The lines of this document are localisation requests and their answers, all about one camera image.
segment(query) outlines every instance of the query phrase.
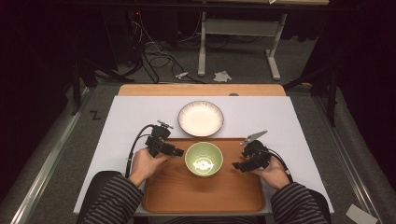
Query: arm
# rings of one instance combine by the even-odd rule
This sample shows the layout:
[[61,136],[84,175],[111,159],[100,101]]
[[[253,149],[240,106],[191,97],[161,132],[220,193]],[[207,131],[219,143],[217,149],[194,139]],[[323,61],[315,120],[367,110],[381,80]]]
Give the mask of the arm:
[[328,223],[309,190],[298,183],[290,183],[285,169],[275,157],[263,170],[251,173],[260,176],[277,192],[271,199],[276,223]]
[[143,200],[143,192],[138,187],[167,159],[163,154],[152,158],[146,148],[137,151],[129,178],[114,176],[103,188],[83,223],[126,223]]

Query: wooden tray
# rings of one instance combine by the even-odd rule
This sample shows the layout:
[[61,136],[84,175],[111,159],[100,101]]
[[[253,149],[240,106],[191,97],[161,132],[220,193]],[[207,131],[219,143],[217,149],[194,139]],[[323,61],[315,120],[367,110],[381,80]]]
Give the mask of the wooden tray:
[[150,213],[253,213],[265,202],[260,178],[242,173],[232,163],[243,161],[240,147],[244,138],[173,138],[166,142],[187,149],[197,142],[210,142],[223,154],[220,170],[211,177],[193,175],[183,157],[163,163],[147,180],[144,208]]

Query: hand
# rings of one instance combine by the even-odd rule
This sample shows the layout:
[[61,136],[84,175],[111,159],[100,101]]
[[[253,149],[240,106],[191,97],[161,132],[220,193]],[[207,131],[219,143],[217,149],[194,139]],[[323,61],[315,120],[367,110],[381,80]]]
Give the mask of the hand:
[[132,163],[129,179],[132,181],[132,183],[139,187],[143,181],[154,175],[157,167],[164,161],[167,161],[168,158],[169,156],[163,155],[162,153],[153,158],[149,154],[148,148],[142,148],[138,150],[134,154],[134,160]]
[[285,168],[274,156],[271,157],[270,164],[265,169],[256,169],[250,172],[260,176],[268,186],[276,190],[282,189],[290,183]]

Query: white plate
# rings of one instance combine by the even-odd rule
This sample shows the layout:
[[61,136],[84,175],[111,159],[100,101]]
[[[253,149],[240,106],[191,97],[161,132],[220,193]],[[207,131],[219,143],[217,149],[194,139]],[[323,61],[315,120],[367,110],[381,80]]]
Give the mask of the white plate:
[[178,124],[181,129],[197,137],[216,133],[223,121],[221,110],[207,101],[191,102],[183,106],[178,114]]

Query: green bowl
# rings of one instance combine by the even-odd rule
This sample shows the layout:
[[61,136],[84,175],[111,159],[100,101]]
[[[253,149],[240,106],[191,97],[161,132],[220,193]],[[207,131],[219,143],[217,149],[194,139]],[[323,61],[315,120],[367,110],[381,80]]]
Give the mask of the green bowl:
[[186,152],[187,168],[198,176],[212,176],[221,167],[223,157],[214,144],[199,142],[192,145]]

